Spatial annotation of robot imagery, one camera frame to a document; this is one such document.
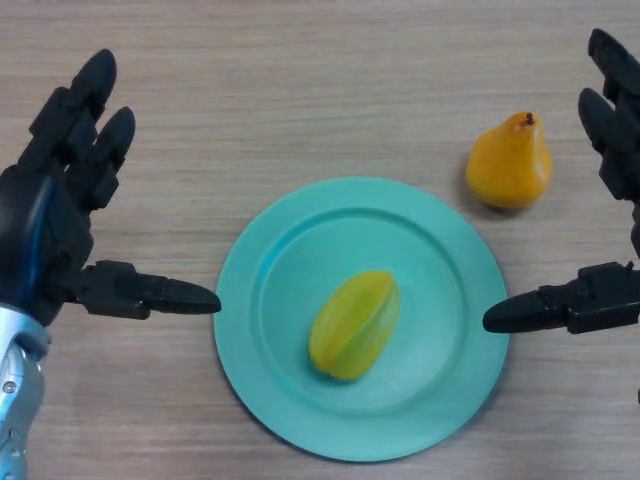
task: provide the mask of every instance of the starfruit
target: starfruit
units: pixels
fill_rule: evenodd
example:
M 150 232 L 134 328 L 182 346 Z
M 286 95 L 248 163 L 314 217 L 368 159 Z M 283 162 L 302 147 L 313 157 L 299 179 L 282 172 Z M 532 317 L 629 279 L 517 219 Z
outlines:
M 338 380 L 364 375 L 384 350 L 398 319 L 393 276 L 367 271 L 344 282 L 318 313 L 309 337 L 313 365 Z

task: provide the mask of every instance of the plate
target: plate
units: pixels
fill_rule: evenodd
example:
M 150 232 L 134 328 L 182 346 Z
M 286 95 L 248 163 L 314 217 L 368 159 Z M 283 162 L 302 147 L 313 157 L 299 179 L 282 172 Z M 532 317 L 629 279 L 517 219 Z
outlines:
M 315 315 L 349 277 L 388 270 L 400 291 L 396 329 L 356 382 L 318 374 Z M 215 343 L 247 409 L 290 444 L 323 457 L 377 462 L 444 440 L 498 379 L 507 335 L 482 327 L 506 298 L 490 249 L 454 209 L 393 180 L 348 177 L 290 193 L 231 249 L 217 293 Z

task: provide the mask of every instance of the pear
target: pear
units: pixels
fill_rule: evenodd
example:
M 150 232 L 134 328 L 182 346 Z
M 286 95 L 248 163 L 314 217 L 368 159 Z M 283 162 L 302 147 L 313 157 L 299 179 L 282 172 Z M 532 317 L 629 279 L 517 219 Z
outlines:
M 317 370 L 356 380 L 376 362 L 393 332 L 400 307 L 398 287 L 385 271 L 366 271 L 344 282 L 318 313 L 309 336 Z
M 465 173 L 481 202 L 519 209 L 544 193 L 552 172 L 542 120 L 532 112 L 517 112 L 476 140 Z

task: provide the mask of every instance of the wood grain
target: wood grain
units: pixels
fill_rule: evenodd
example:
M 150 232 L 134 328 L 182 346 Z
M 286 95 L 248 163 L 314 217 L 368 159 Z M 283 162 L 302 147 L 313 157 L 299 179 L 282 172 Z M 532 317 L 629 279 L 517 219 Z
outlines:
M 635 254 L 630 206 L 598 178 L 576 102 L 602 78 L 593 27 L 640 55 L 627 0 L 4 2 L 0 153 L 7 165 L 54 87 L 111 48 L 138 130 L 94 220 L 93 259 L 214 286 L 250 219 L 308 182 L 379 175 L 428 190 L 485 236 L 511 293 Z M 460 182 L 475 137 L 516 110 L 545 120 L 556 178 L 524 214 L 487 212 Z M 513 339 L 487 408 L 422 454 L 355 466 L 263 431 L 225 383 L 209 318 L 52 327 L 30 478 L 638 478 L 640 330 Z

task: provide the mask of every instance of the wooden table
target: wooden table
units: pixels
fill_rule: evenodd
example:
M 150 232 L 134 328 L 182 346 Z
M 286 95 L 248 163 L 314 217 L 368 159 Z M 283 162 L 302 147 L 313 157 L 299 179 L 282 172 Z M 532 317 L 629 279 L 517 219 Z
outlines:
M 137 136 L 92 260 L 213 287 L 247 223 L 309 182 L 377 175 L 428 190 L 485 236 L 510 293 L 635 257 L 629 204 L 598 178 L 578 120 L 595 26 L 640 56 L 640 9 L 611 0 L 5 2 L 0 149 L 13 162 L 54 87 L 111 48 Z M 521 216 L 461 183 L 474 139 L 510 113 L 545 121 L 556 176 Z M 206 316 L 146 322 L 65 307 L 51 328 L 30 478 L 573 479 L 640 475 L 640 329 L 515 337 L 504 379 L 439 446 L 332 463 L 263 431 L 225 383 Z

